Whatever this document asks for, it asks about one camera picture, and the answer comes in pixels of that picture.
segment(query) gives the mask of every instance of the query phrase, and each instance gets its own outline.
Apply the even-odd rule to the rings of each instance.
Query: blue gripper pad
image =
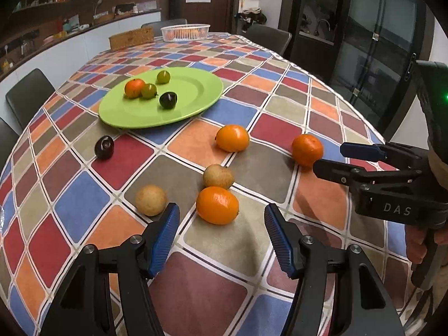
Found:
[[[293,248],[283,232],[283,229],[279,224],[279,220],[274,214],[275,210],[273,210],[271,206],[272,205],[268,205],[264,209],[264,225],[266,226],[270,241],[272,242],[272,246],[276,252],[280,269],[291,278],[293,273],[296,271],[293,263]]]
[[[368,162],[379,162],[386,156],[385,152],[377,146],[366,144],[342,143],[339,151],[346,158],[367,160]]]
[[[157,240],[154,242],[154,246],[152,247],[151,265],[149,266],[149,274],[152,277],[155,277],[157,273],[162,270],[165,262],[167,261],[172,242],[174,241],[174,237],[178,231],[180,220],[181,215],[179,206],[174,205],[171,208],[171,212],[168,215],[165,224],[162,226],[158,234]]]

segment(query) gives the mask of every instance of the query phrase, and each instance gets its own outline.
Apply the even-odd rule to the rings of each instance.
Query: green fruit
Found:
[[[165,92],[158,101],[164,109],[172,109],[178,101],[178,96],[174,92]]]
[[[157,83],[164,85],[169,82],[171,76],[168,71],[161,71],[157,75]]]
[[[157,87],[156,85],[153,85],[152,83],[147,83],[142,88],[142,97],[146,100],[149,100],[150,98],[154,98],[157,96]]]

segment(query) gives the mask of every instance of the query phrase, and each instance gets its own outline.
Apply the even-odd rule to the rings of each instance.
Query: door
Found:
[[[292,62],[328,82],[342,42],[350,0],[293,0]]]
[[[211,3],[186,3],[170,0],[170,19],[185,18],[189,24],[210,24],[211,32],[230,32],[234,0],[211,0]]]
[[[409,86],[407,72],[420,59],[425,22],[422,0],[351,0],[330,86],[386,139]]]

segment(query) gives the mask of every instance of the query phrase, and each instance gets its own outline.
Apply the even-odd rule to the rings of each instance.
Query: brown wooden door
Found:
[[[211,0],[211,3],[186,3],[175,0],[171,18],[185,18],[189,24],[210,24],[211,32],[230,32],[234,0]]]

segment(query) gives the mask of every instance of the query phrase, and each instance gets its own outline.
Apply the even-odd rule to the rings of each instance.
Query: white plastic basket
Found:
[[[207,38],[210,25],[206,24],[186,24],[173,25],[162,28],[164,41],[192,41]]]

